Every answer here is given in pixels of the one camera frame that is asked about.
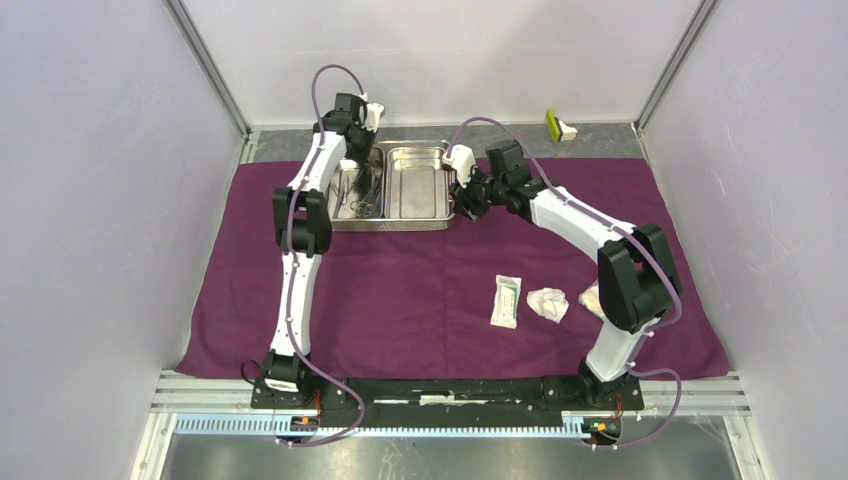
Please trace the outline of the metal instrument tray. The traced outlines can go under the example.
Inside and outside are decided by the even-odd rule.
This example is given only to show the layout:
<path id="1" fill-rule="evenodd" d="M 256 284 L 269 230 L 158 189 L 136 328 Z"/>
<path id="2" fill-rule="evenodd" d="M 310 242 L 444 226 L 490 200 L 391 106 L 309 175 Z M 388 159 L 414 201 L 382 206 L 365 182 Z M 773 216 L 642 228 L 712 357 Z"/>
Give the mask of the metal instrument tray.
<path id="1" fill-rule="evenodd" d="M 447 147 L 444 140 L 379 141 L 369 161 L 359 164 L 343 159 L 334 172 L 327 192 L 328 212 L 335 232 L 416 232 L 438 231 L 450 226 L 453 213 L 448 194 L 451 173 L 441 168 Z M 336 185 L 342 176 L 353 187 L 363 176 L 382 177 L 380 215 L 376 218 L 334 220 Z"/>

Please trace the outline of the white sterile packet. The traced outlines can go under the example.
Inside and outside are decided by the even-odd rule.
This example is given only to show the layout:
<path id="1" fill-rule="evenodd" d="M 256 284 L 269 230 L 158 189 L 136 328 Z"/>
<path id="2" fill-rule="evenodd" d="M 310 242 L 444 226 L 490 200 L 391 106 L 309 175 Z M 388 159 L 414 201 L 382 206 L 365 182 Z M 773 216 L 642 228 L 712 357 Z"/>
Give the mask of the white sterile packet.
<path id="1" fill-rule="evenodd" d="M 490 315 L 490 324 L 496 327 L 516 329 L 522 279 L 497 275 L 495 282 L 496 292 Z"/>

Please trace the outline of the purple cloth wrap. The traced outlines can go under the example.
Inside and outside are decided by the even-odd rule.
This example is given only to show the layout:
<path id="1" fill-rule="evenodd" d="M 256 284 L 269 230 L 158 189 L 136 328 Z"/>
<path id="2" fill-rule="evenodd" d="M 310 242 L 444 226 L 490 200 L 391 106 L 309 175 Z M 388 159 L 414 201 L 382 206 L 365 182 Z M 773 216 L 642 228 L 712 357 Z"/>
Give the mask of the purple cloth wrap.
<path id="1" fill-rule="evenodd" d="M 662 227 L 683 283 L 683 314 L 640 351 L 641 370 L 722 376 L 728 356 L 701 305 L 673 222 L 641 159 L 553 159 L 542 166 L 575 197 L 617 219 Z M 180 373 L 236 378 L 265 357 L 277 324 L 282 262 L 271 195 L 294 162 L 243 165 L 196 302 Z M 522 279 L 517 328 L 490 324 L 496 276 Z M 335 233 L 315 283 L 311 359 L 337 377 L 523 378 L 572 375 L 601 323 L 578 302 L 595 264 L 555 234 L 494 208 L 443 231 Z M 530 291 L 565 292 L 560 324 L 527 305 Z"/>

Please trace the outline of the white gauze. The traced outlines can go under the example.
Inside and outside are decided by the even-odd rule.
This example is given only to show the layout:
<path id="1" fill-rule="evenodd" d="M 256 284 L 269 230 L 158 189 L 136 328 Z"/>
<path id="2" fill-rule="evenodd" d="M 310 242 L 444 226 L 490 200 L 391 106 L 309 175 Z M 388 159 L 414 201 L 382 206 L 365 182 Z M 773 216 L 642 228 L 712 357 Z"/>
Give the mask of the white gauze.
<path id="1" fill-rule="evenodd" d="M 555 324 L 562 322 L 570 308 L 564 291 L 548 287 L 530 291 L 526 302 L 538 316 Z"/>

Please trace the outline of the beige gauze roll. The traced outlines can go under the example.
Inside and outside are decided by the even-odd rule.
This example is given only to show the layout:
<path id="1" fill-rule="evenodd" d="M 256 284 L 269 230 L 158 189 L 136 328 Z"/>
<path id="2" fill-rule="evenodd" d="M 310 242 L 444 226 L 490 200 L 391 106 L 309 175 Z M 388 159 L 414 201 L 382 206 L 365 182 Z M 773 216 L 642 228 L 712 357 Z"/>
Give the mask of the beige gauze roll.
<path id="1" fill-rule="evenodd" d="M 586 290 L 578 296 L 579 304 L 596 318 L 603 320 L 605 314 L 600 302 L 599 284 L 593 282 Z"/>

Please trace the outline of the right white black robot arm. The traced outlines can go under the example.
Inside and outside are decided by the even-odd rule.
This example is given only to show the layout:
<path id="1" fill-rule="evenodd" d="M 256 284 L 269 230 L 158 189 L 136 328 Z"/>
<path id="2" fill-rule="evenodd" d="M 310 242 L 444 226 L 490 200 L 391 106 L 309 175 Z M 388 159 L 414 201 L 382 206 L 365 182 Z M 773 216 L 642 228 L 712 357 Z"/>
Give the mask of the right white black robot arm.
<path id="1" fill-rule="evenodd" d="M 577 199 L 516 140 L 497 142 L 486 155 L 487 171 L 464 145 L 450 145 L 443 155 L 441 166 L 454 179 L 449 194 L 455 212 L 477 220 L 502 206 L 577 247 L 597 266 L 602 327 L 580 362 L 577 392 L 585 405 L 602 408 L 617 396 L 645 336 L 682 312 L 665 232 L 656 224 L 619 221 Z"/>

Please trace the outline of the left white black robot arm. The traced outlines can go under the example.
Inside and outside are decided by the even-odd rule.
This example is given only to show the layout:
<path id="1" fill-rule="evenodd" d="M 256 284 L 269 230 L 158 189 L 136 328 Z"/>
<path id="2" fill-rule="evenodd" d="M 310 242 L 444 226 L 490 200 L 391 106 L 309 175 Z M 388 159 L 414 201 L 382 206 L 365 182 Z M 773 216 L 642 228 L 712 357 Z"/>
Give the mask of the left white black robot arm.
<path id="1" fill-rule="evenodd" d="M 328 188 L 343 160 L 369 159 L 383 115 L 384 106 L 365 93 L 338 93 L 333 108 L 316 121 L 298 173 L 272 193 L 283 269 L 281 298 L 269 352 L 253 380 L 254 408 L 297 408 L 313 399 L 310 320 L 322 257 L 332 240 Z"/>

